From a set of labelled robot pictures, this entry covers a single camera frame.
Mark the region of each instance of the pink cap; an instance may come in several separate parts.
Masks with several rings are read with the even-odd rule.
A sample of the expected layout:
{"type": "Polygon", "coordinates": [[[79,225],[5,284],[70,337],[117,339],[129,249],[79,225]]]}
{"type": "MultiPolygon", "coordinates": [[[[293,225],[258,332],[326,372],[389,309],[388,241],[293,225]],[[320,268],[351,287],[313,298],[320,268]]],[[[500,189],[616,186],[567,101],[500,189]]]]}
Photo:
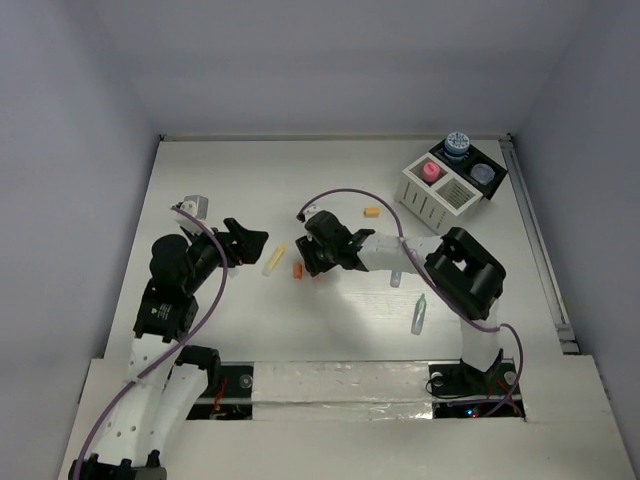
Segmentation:
{"type": "Polygon", "coordinates": [[[440,176],[440,167],[435,162],[427,162],[422,167],[422,179],[427,183],[433,183],[440,176]]]}

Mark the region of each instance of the small vial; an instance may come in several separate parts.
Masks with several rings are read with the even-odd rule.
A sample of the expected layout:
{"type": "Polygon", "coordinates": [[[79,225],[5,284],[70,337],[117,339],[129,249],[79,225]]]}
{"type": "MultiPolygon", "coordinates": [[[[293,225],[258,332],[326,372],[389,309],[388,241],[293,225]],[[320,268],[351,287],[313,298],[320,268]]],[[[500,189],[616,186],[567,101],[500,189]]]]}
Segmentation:
{"type": "Polygon", "coordinates": [[[265,277],[269,277],[273,273],[275,268],[278,266],[278,263],[280,262],[280,260],[282,260],[282,257],[284,256],[284,252],[286,251],[287,251],[287,245],[284,243],[275,249],[275,251],[273,252],[273,255],[271,255],[271,257],[265,264],[264,268],[262,269],[262,274],[265,277]]]}
{"type": "Polygon", "coordinates": [[[444,141],[444,156],[453,163],[460,163],[464,160],[470,145],[471,141],[464,133],[450,133],[444,141]]]}
{"type": "Polygon", "coordinates": [[[389,285],[391,288],[399,288],[400,280],[402,280],[402,272],[391,272],[391,280],[389,280],[389,285]]]}
{"type": "Polygon", "coordinates": [[[362,213],[366,218],[377,218],[380,216],[380,209],[375,207],[367,207],[362,213]]]}
{"type": "Polygon", "coordinates": [[[436,162],[427,162],[422,167],[420,178],[429,185],[435,183],[440,177],[440,166],[436,162]]]}
{"type": "Polygon", "coordinates": [[[302,264],[300,262],[296,262],[293,264],[293,278],[296,280],[301,280],[302,275],[304,275],[304,268],[302,268],[302,264]]]}
{"type": "Polygon", "coordinates": [[[422,332],[422,324],[424,323],[424,314],[427,310],[427,299],[424,293],[416,302],[416,308],[413,310],[413,322],[411,323],[411,333],[420,335],[422,332]]]}

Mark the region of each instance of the black base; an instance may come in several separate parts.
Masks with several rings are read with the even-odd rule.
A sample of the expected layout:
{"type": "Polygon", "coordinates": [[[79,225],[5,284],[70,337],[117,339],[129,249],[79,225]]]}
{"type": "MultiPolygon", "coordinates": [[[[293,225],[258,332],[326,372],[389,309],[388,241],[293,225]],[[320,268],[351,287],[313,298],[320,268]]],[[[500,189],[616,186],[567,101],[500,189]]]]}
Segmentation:
{"type": "Polygon", "coordinates": [[[187,415],[187,420],[251,420],[253,364],[222,365],[220,379],[220,385],[224,382],[222,395],[219,395],[222,387],[205,392],[200,399],[209,402],[196,403],[187,415]],[[216,397],[219,397],[217,409],[214,403],[216,397]]]}
{"type": "MultiPolygon", "coordinates": [[[[76,462],[71,464],[69,480],[73,480],[76,462]]],[[[149,455],[145,467],[131,467],[130,460],[123,460],[120,465],[100,463],[98,456],[93,455],[82,462],[80,480],[167,480],[167,471],[160,466],[157,450],[149,455]]]]}
{"type": "MultiPolygon", "coordinates": [[[[462,362],[437,363],[429,365],[429,391],[433,396],[442,397],[443,400],[450,400],[447,397],[473,397],[489,395],[501,395],[506,393],[505,388],[511,389],[511,385],[505,380],[504,376],[507,372],[515,375],[516,368],[513,362],[502,360],[496,365],[495,373],[486,379],[486,381],[470,381],[470,367],[462,362]]],[[[520,395],[520,387],[516,387],[514,395],[520,395]]]]}

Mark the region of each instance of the small object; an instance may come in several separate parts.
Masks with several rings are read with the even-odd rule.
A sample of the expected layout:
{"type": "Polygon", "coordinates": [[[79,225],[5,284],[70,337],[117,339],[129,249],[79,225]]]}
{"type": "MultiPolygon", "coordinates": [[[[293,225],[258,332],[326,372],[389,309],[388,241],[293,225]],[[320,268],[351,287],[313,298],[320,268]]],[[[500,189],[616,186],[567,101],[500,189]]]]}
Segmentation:
{"type": "Polygon", "coordinates": [[[400,287],[400,280],[402,279],[402,272],[391,272],[391,280],[389,281],[389,285],[391,288],[400,287]]]}
{"type": "Polygon", "coordinates": [[[454,163],[459,163],[469,151],[470,145],[471,141],[464,133],[450,133],[444,141],[444,156],[454,163]]]}
{"type": "Polygon", "coordinates": [[[240,388],[251,388],[253,386],[253,377],[251,375],[242,375],[240,377],[240,388]]]}
{"type": "Polygon", "coordinates": [[[298,215],[296,215],[296,218],[300,222],[304,222],[308,218],[313,217],[316,213],[318,213],[318,207],[316,206],[315,203],[312,203],[307,208],[305,208],[304,211],[302,211],[298,215]]]}
{"type": "Polygon", "coordinates": [[[416,302],[416,308],[413,310],[413,322],[411,323],[411,333],[414,335],[420,335],[422,332],[422,324],[424,323],[424,314],[427,310],[427,299],[424,298],[424,293],[420,296],[416,302]]]}
{"type": "Polygon", "coordinates": [[[375,207],[367,207],[364,209],[364,216],[366,218],[377,218],[380,216],[380,209],[375,207]]]}
{"type": "Polygon", "coordinates": [[[505,372],[504,381],[507,382],[507,385],[516,383],[516,372],[505,372]]]}
{"type": "Polygon", "coordinates": [[[429,185],[435,183],[440,177],[440,166],[436,162],[425,163],[420,177],[429,185]]]}
{"type": "Polygon", "coordinates": [[[302,268],[302,264],[300,262],[296,262],[293,264],[293,278],[296,280],[301,280],[302,275],[304,275],[304,268],[302,268]]]}
{"type": "Polygon", "coordinates": [[[280,262],[280,260],[282,260],[284,252],[286,251],[287,251],[287,245],[284,243],[275,249],[275,251],[273,252],[273,255],[271,255],[269,260],[267,260],[267,263],[262,269],[262,274],[265,277],[268,277],[271,275],[271,273],[273,273],[275,268],[278,266],[278,263],[280,262]]]}
{"type": "Polygon", "coordinates": [[[495,176],[496,172],[486,163],[477,163],[471,169],[471,177],[481,185],[487,185],[495,176]]]}
{"type": "MultiPolygon", "coordinates": [[[[204,223],[207,219],[207,210],[209,209],[209,199],[207,197],[203,197],[202,195],[188,195],[184,197],[184,200],[179,205],[180,210],[187,212],[197,220],[204,223]]],[[[194,235],[200,234],[200,227],[179,213],[176,213],[176,222],[189,233],[194,235]]]]}

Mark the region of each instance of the cable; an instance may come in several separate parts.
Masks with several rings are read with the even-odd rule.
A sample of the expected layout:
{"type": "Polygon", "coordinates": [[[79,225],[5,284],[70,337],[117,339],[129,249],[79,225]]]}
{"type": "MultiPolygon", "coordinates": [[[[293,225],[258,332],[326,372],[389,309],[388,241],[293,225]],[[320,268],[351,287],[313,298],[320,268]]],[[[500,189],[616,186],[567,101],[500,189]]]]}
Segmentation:
{"type": "MultiPolygon", "coordinates": [[[[218,303],[220,303],[220,299],[222,298],[222,294],[224,292],[225,286],[227,285],[227,275],[229,273],[229,263],[227,262],[227,256],[224,253],[224,249],[222,248],[222,245],[216,239],[216,237],[213,234],[213,232],[211,230],[209,230],[202,222],[200,222],[200,220],[198,220],[197,218],[189,215],[187,212],[185,212],[183,210],[180,210],[175,205],[173,207],[171,207],[171,210],[179,213],[183,217],[186,217],[188,220],[191,220],[213,242],[213,245],[216,247],[216,249],[220,253],[220,258],[222,259],[222,280],[220,281],[220,288],[218,289],[218,293],[216,295],[216,298],[213,300],[213,303],[209,307],[209,310],[207,310],[207,312],[202,317],[202,320],[200,320],[200,322],[198,322],[198,324],[195,327],[193,327],[191,329],[191,331],[187,335],[185,335],[178,343],[176,343],[173,347],[171,347],[165,353],[160,355],[147,368],[142,370],[137,376],[138,380],[143,379],[144,377],[149,375],[151,372],[153,372],[156,368],[158,368],[158,366],[162,362],[164,362],[167,358],[171,357],[174,353],[176,353],[178,350],[180,350],[182,347],[184,347],[187,344],[187,342],[189,340],[191,340],[195,336],[195,334],[200,331],[200,329],[202,327],[204,327],[204,325],[209,321],[209,318],[211,317],[211,314],[213,313],[213,311],[218,306],[218,303]]],[[[107,419],[109,414],[113,411],[113,409],[118,404],[118,402],[120,400],[122,400],[124,398],[124,396],[133,387],[135,387],[135,385],[136,385],[135,381],[131,381],[131,382],[127,383],[122,388],[122,390],[120,390],[116,394],[116,396],[113,397],[113,400],[111,400],[111,402],[109,402],[109,405],[107,405],[107,407],[104,409],[104,411],[100,414],[100,416],[96,420],[96,423],[91,428],[91,431],[89,432],[89,435],[87,435],[87,438],[84,441],[84,444],[82,445],[82,448],[80,449],[80,454],[78,455],[78,460],[76,461],[75,468],[73,469],[73,477],[72,477],[73,480],[80,480],[80,471],[82,469],[82,463],[84,461],[84,457],[87,455],[87,452],[89,451],[89,447],[91,446],[91,442],[93,441],[95,436],[98,434],[98,431],[100,430],[100,427],[102,426],[104,421],[107,419]]]]}
{"type": "Polygon", "coordinates": [[[422,279],[425,281],[425,283],[427,285],[429,285],[429,287],[436,293],[436,295],[438,295],[438,297],[440,297],[440,299],[454,313],[456,313],[460,318],[462,318],[462,320],[467,322],[471,327],[475,328],[476,330],[478,330],[480,332],[483,332],[483,333],[498,333],[500,331],[500,329],[506,328],[513,334],[513,336],[514,336],[514,338],[516,340],[516,344],[518,345],[518,352],[519,352],[519,356],[520,356],[520,364],[518,365],[518,371],[516,373],[516,378],[515,378],[515,380],[513,382],[513,385],[511,386],[511,390],[509,391],[509,393],[504,398],[500,399],[500,401],[498,401],[498,404],[495,407],[493,407],[484,416],[485,417],[489,417],[489,416],[493,415],[504,404],[509,402],[509,398],[511,396],[513,396],[513,393],[515,392],[516,388],[518,388],[518,383],[520,382],[520,377],[522,376],[522,370],[524,368],[524,349],[522,348],[522,342],[520,341],[520,337],[518,336],[518,332],[516,332],[516,330],[508,323],[501,323],[496,327],[483,327],[482,325],[479,325],[478,323],[474,322],[473,320],[470,320],[469,317],[467,316],[467,314],[462,309],[460,309],[455,303],[453,303],[453,301],[451,301],[447,297],[447,295],[444,292],[442,292],[438,288],[438,286],[435,284],[435,282],[431,279],[431,277],[429,276],[429,274],[425,270],[424,266],[418,261],[418,259],[415,257],[415,255],[413,254],[413,252],[409,248],[409,245],[407,244],[407,241],[404,238],[404,231],[402,229],[402,224],[400,222],[400,217],[398,216],[396,211],[393,209],[393,207],[391,205],[389,205],[389,203],[387,203],[385,200],[380,198],[378,195],[375,195],[373,193],[367,192],[366,190],[361,190],[361,189],[358,189],[358,188],[334,188],[333,190],[327,190],[326,192],[322,192],[322,193],[316,195],[315,197],[313,197],[311,200],[309,200],[307,203],[305,203],[302,206],[302,208],[298,212],[298,215],[301,215],[301,214],[303,215],[305,209],[309,205],[311,205],[313,202],[315,202],[315,201],[317,201],[317,200],[319,200],[319,199],[321,199],[323,197],[326,197],[327,195],[332,195],[334,193],[357,193],[357,194],[360,194],[360,195],[365,195],[367,197],[373,198],[374,200],[377,200],[382,205],[384,205],[384,207],[389,211],[389,213],[393,217],[394,221],[396,222],[396,227],[398,229],[398,237],[400,237],[400,244],[402,245],[402,249],[407,254],[407,257],[409,257],[409,261],[411,262],[411,264],[414,266],[414,268],[418,272],[418,275],[420,275],[420,277],[422,277],[422,279]]]}

